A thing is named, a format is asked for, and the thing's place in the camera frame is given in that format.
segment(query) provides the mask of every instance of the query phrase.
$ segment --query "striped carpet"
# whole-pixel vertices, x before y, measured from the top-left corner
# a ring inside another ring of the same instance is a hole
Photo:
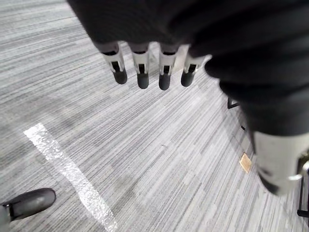
[[[117,85],[62,0],[1,0],[0,33],[0,201],[41,187],[57,193],[51,208],[11,223],[12,231],[111,231],[25,136],[38,123],[111,209],[115,231],[308,231],[296,215],[298,189],[277,198],[254,166],[242,170],[244,151],[255,163],[242,115],[227,110],[203,70],[184,88],[176,65],[161,91],[153,43],[150,85],[141,90],[121,43],[128,82]]]

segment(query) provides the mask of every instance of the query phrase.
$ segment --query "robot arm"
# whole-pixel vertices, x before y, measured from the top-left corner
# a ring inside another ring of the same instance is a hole
[[[115,80],[126,82],[117,41],[148,87],[148,44],[161,46],[159,86],[169,88],[178,47],[190,44],[189,86],[203,57],[245,114],[264,186],[288,192],[309,168],[309,3],[303,0],[68,0]]]

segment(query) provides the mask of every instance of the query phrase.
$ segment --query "white tape line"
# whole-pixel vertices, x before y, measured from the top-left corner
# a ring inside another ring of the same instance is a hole
[[[81,202],[93,217],[108,232],[117,229],[117,222],[111,209],[87,180],[77,165],[61,150],[59,143],[52,137],[42,123],[24,131],[45,158],[63,174],[74,186]]]

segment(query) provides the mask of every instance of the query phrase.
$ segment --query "small tan paper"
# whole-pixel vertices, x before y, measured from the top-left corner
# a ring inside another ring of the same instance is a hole
[[[248,174],[250,171],[252,162],[245,152],[243,153],[239,163],[242,166],[242,168],[245,170],[245,172]]]

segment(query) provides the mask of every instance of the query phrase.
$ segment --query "floor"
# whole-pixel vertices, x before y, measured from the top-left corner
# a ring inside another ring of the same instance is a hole
[[[2,0],[0,18],[0,201],[57,194],[11,231],[308,231],[299,189],[278,198],[242,170],[243,152],[255,163],[242,114],[202,69],[184,88],[176,65],[161,91],[153,43],[141,90],[121,43],[117,85],[63,0]]]

